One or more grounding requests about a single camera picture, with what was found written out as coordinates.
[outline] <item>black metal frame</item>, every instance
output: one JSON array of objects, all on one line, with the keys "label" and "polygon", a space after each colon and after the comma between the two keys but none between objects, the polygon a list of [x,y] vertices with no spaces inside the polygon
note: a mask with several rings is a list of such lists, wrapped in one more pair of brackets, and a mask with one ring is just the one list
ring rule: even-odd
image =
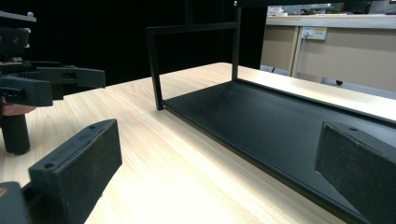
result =
[{"label": "black metal frame", "polygon": [[240,38],[240,17],[241,8],[235,11],[234,22],[209,23],[209,24],[193,24],[192,21],[192,3],[191,0],[185,0],[185,25],[179,26],[163,26],[163,27],[148,27],[146,28],[146,39],[148,44],[148,58],[150,63],[150,71],[152,83],[154,87],[155,102],[158,110],[163,109],[163,94],[161,90],[160,69],[157,57],[157,48],[155,42],[156,35],[170,35],[177,33],[188,32],[202,32],[214,30],[228,30],[233,31],[233,80],[237,79],[238,75],[238,59],[239,59],[239,38]]},{"label": "black metal frame", "polygon": [[[323,107],[325,110],[334,111],[334,113],[344,114],[346,116],[352,118],[359,118],[365,120],[365,122],[375,125],[380,125],[384,127],[390,127],[393,132],[396,133],[396,122],[394,120],[379,118],[373,115],[368,115],[361,113],[359,111],[354,111],[353,109],[348,109],[344,107],[340,107],[337,105],[329,105],[322,102],[317,102],[312,99],[306,99],[301,96],[295,96],[291,93],[283,92],[274,90],[272,88],[264,87],[263,85],[252,83],[247,80],[238,78],[238,61],[239,61],[239,41],[240,41],[240,28],[241,28],[241,7],[266,7],[271,5],[295,5],[295,4],[312,4],[312,3],[328,3],[329,1],[324,0],[300,0],[300,1],[290,1],[290,0],[240,0],[234,1],[233,5],[235,6],[235,16],[234,22],[228,23],[215,23],[215,24],[192,24],[192,7],[191,1],[185,0],[185,9],[186,9],[186,17],[185,17],[185,25],[183,26],[168,26],[168,27],[149,27],[146,30],[147,35],[147,43],[148,43],[148,56],[150,61],[150,69],[151,69],[151,76],[153,80],[153,87],[154,87],[154,94],[156,100],[156,106],[158,110],[162,110],[166,108],[171,113],[178,116],[180,119],[188,122],[192,127],[198,129],[202,133],[208,135],[212,139],[218,141],[220,144],[224,145],[237,155],[241,156],[245,160],[249,161],[253,165],[257,166],[258,168],[262,169],[267,174],[273,176],[280,182],[284,183],[288,187],[292,188],[293,190],[297,191],[298,193],[305,196],[307,199],[311,200],[312,202],[318,204],[319,206],[323,207],[324,209],[328,210],[329,212],[333,213],[337,217],[340,217],[346,222],[352,223],[366,223],[368,222],[365,217],[357,213],[356,211],[351,210],[349,207],[345,207],[344,204],[337,202],[331,198],[328,198],[329,195],[323,194],[322,192],[311,189],[310,186],[306,185],[304,182],[300,182],[300,179],[296,176],[290,175],[285,172],[285,170],[280,170],[279,167],[273,166],[271,161],[263,161],[261,158],[258,158],[257,155],[254,154],[253,148],[244,148],[241,145],[238,145],[237,142],[234,140],[237,139],[227,139],[227,136],[224,135],[222,132],[218,132],[218,130],[213,131],[213,127],[210,125],[205,124],[205,120],[203,122],[202,117],[200,117],[199,108],[194,107],[194,105],[204,106],[205,102],[196,98],[197,95],[201,93],[205,94],[205,90],[196,91],[189,93],[189,97],[183,98],[183,96],[178,96],[169,100],[164,100],[162,96],[161,90],[161,81],[160,81],[160,71],[159,71],[159,62],[157,58],[157,50],[155,45],[155,35],[163,35],[163,34],[174,34],[174,33],[186,33],[186,32],[200,32],[200,31],[210,31],[210,30],[223,30],[223,29],[233,29],[233,68],[232,68],[232,81],[229,82],[234,84],[235,86],[248,86],[248,89],[257,90],[261,89],[263,92],[272,92],[271,94],[274,95],[282,95],[282,98],[285,98],[290,101],[299,101],[302,104],[308,103],[310,106],[318,106]],[[359,1],[342,1],[342,2],[359,2]],[[229,83],[221,84],[222,88],[230,88]],[[212,88],[209,87],[211,91],[216,90],[216,87]],[[252,107],[249,112],[244,111],[243,113],[253,113],[257,115],[257,113],[261,113],[261,108]],[[229,113],[232,112],[230,110],[224,111],[224,108],[221,108],[221,113]],[[232,128],[239,130],[240,127],[233,126]]]}]

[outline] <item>black tray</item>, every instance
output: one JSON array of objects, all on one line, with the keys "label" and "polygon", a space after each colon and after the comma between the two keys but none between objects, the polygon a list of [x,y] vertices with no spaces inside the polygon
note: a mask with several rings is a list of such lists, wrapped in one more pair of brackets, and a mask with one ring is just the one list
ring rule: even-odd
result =
[{"label": "black tray", "polygon": [[163,101],[165,109],[346,222],[367,220],[315,171],[323,121],[396,146],[396,124],[241,79]]}]

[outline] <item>black metal bar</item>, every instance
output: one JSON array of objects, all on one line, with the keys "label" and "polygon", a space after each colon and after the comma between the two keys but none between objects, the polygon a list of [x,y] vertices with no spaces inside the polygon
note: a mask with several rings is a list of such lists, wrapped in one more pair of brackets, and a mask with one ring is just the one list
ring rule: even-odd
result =
[{"label": "black metal bar", "polygon": [[184,0],[184,8],[185,8],[185,24],[192,25],[193,23],[193,10],[192,10],[192,1],[191,0]]},{"label": "black metal bar", "polygon": [[239,64],[239,46],[240,46],[240,31],[241,31],[241,8],[235,9],[234,20],[236,29],[233,31],[233,71],[232,80],[238,79],[238,64]]},{"label": "black metal bar", "polygon": [[148,27],[146,28],[146,31],[152,33],[153,35],[170,35],[187,32],[235,29],[236,25],[236,22],[222,22],[179,26],[160,26]]},{"label": "black metal bar", "polygon": [[237,0],[234,4],[237,7],[268,7],[268,6],[287,6],[287,5],[307,5],[319,3],[350,3],[363,2],[363,0]]},{"label": "black metal bar", "polygon": [[161,91],[160,69],[158,65],[157,48],[155,45],[155,36],[153,29],[146,29],[146,39],[148,44],[148,59],[154,88],[155,105],[157,110],[163,110],[163,93]]}]

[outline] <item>black mechanical arm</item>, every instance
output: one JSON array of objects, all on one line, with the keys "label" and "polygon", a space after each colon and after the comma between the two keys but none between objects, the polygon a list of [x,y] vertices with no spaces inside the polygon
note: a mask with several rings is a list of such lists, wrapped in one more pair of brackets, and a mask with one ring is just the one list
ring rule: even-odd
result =
[{"label": "black mechanical arm", "polygon": [[[105,72],[52,62],[29,62],[21,56],[29,46],[30,30],[19,28],[35,18],[0,12],[0,108],[4,102],[17,105],[51,106],[64,98],[63,85],[104,88]],[[6,151],[21,155],[30,142],[24,115],[3,116],[0,124]]]}]

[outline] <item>black plastic part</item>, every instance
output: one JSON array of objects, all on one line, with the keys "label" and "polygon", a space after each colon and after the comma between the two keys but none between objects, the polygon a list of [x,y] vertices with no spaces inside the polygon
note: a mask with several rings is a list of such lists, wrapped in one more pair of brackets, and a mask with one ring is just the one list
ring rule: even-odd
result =
[{"label": "black plastic part", "polygon": [[15,155],[28,152],[30,141],[25,116],[3,116],[0,122],[6,151]]},{"label": "black plastic part", "polygon": [[396,223],[396,147],[324,122],[316,170],[371,223]]},{"label": "black plastic part", "polygon": [[0,223],[30,224],[28,210],[17,182],[0,183]]},{"label": "black plastic part", "polygon": [[0,37],[1,56],[21,56],[29,43],[29,32],[23,28],[0,27]]},{"label": "black plastic part", "polygon": [[24,77],[0,77],[0,86],[23,90],[23,96],[3,95],[7,103],[17,105],[50,106],[53,105],[51,86],[48,81]]},{"label": "black plastic part", "polygon": [[113,119],[85,128],[29,168],[33,190],[45,195],[48,223],[84,223],[121,163]]},{"label": "black plastic part", "polygon": [[344,221],[366,219],[315,171],[322,122],[396,146],[396,124],[245,81],[164,100],[165,109]]}]

